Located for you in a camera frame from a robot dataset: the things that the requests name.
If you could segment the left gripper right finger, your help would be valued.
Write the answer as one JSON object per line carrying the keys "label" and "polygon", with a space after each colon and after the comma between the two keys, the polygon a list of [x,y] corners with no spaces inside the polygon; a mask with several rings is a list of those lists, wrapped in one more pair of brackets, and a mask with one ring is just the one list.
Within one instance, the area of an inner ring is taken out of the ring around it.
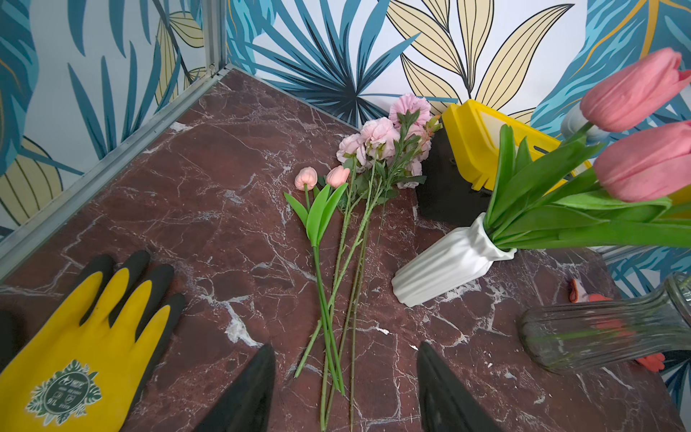
{"label": "left gripper right finger", "polygon": [[428,342],[419,346],[417,378],[424,431],[502,432]]}

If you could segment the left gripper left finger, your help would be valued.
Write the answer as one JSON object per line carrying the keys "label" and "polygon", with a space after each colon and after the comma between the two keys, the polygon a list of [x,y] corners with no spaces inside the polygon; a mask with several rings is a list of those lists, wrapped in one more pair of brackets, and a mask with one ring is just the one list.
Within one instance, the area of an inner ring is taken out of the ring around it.
{"label": "left gripper left finger", "polygon": [[275,386],[275,351],[266,344],[194,431],[266,431]]}

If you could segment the light pink tulip stem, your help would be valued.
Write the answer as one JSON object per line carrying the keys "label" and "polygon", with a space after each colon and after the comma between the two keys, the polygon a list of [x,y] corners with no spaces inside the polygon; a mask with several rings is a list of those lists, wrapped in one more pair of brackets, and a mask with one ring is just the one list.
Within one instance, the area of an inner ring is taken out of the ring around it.
{"label": "light pink tulip stem", "polygon": [[337,344],[333,330],[333,319],[330,316],[329,302],[325,290],[320,263],[320,243],[326,233],[331,219],[336,212],[338,204],[343,194],[347,190],[347,185],[340,185],[334,189],[329,184],[325,185],[320,192],[316,191],[319,177],[313,167],[304,167],[296,176],[295,188],[304,192],[306,205],[303,205],[295,197],[285,194],[286,202],[292,207],[295,214],[299,217],[305,228],[307,238],[311,243],[314,263],[316,266],[316,277],[318,284],[318,294],[320,300],[320,323],[324,333],[326,344],[326,361],[332,377],[334,387],[339,391],[345,390],[343,375],[340,367],[340,357],[336,352]]}

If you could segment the pink carnation flower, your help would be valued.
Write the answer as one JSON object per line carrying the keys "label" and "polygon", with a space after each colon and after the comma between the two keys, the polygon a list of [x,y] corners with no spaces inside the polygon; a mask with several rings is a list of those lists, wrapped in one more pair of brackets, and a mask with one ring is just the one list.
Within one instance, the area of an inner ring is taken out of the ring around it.
{"label": "pink carnation flower", "polygon": [[356,429],[357,318],[365,284],[371,219],[378,207],[385,207],[386,203],[398,196],[399,190],[415,188],[424,182],[423,174],[409,178],[403,176],[405,167],[415,156],[413,149],[419,140],[407,140],[407,135],[413,124],[424,125],[433,118],[437,117],[432,115],[431,104],[426,98],[408,94],[392,105],[387,117],[367,122],[360,131],[362,145],[354,155],[359,170],[355,180],[365,181],[367,190],[361,194],[365,198],[365,210],[358,228],[359,256],[347,313],[348,328],[351,330],[348,395],[348,426],[351,431]]}

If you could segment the light pink rose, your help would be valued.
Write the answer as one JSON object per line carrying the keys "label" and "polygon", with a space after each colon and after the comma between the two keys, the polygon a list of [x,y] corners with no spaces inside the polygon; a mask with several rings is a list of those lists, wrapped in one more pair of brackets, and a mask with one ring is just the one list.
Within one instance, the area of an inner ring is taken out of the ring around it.
{"label": "light pink rose", "polygon": [[337,159],[340,166],[327,175],[326,184],[332,189],[345,186],[345,194],[337,209],[343,215],[330,292],[326,298],[327,324],[334,325],[338,292],[354,268],[345,320],[339,336],[331,329],[325,334],[330,353],[324,357],[320,383],[320,430],[329,429],[329,417],[338,393],[354,397],[354,360],[350,361],[350,377],[343,372],[342,356],[347,341],[356,341],[356,314],[359,292],[365,277],[365,257],[369,230],[377,206],[384,204],[390,180],[395,172],[399,129],[388,118],[371,120],[359,133],[348,136],[339,144]]}

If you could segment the double pink peony stem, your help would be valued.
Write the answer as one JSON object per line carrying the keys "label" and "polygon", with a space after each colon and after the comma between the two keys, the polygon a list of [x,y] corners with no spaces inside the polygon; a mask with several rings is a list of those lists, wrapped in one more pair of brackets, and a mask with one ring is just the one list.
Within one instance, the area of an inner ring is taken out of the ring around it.
{"label": "double pink peony stem", "polygon": [[407,140],[411,138],[418,138],[419,140],[415,145],[415,149],[413,149],[415,156],[404,169],[403,176],[405,178],[421,176],[423,174],[422,162],[428,158],[432,147],[431,140],[441,128],[442,126],[437,121],[437,118],[433,118],[424,125],[413,124],[410,127]]}

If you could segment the clear glass vase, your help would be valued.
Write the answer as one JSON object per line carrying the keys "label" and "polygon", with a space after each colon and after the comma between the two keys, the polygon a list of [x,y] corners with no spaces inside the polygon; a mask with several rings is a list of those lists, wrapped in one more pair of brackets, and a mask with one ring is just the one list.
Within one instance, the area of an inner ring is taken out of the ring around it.
{"label": "clear glass vase", "polygon": [[[622,329],[598,329],[619,320]],[[581,373],[690,349],[690,276],[674,273],[644,296],[536,307],[518,319],[525,352],[554,374]]]}

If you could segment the white ribbed vase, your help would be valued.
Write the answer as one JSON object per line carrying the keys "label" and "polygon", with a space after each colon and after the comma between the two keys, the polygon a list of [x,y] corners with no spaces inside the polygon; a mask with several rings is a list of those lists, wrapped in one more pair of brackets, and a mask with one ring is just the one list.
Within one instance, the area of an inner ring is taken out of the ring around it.
{"label": "white ribbed vase", "polygon": [[408,307],[417,306],[486,275],[498,261],[516,250],[495,246],[484,230],[481,213],[469,227],[450,231],[400,268],[392,278],[393,293]]}

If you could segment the red glove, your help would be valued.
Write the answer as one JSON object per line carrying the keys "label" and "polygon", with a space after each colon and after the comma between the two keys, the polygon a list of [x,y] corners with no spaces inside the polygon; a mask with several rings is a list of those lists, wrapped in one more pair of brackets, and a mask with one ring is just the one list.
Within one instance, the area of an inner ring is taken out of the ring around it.
{"label": "red glove", "polygon": [[[570,281],[569,300],[571,303],[609,302],[611,298],[598,293],[587,293],[579,279],[572,279]],[[623,325],[619,320],[608,320],[604,324],[597,324],[598,329],[622,329],[622,327]],[[664,354],[658,353],[636,358],[635,361],[651,372],[658,373],[665,369],[665,359]]]}

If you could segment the yellow black toolbox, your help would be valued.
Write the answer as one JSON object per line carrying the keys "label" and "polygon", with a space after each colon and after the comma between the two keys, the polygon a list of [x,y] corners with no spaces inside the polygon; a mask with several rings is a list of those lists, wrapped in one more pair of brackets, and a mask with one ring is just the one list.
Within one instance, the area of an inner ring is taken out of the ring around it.
{"label": "yellow black toolbox", "polygon": [[[652,206],[690,185],[689,122],[628,135],[585,170],[578,151],[561,149],[556,139],[475,101],[451,105],[442,124],[422,164],[426,182],[417,199],[423,217],[457,227],[484,212],[486,223],[506,222],[511,233],[575,230],[615,221],[620,210]],[[502,185],[510,196],[491,217],[504,126],[528,167]]]}

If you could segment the tulip bouquet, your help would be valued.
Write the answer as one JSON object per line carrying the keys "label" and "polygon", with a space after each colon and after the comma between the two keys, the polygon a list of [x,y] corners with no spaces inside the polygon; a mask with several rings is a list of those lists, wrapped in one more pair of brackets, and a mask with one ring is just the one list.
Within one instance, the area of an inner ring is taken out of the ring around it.
{"label": "tulip bouquet", "polygon": [[653,52],[594,86],[584,124],[554,151],[531,158],[500,128],[495,187],[477,226],[498,249],[690,244],[690,124],[638,125],[690,83],[673,49]]}

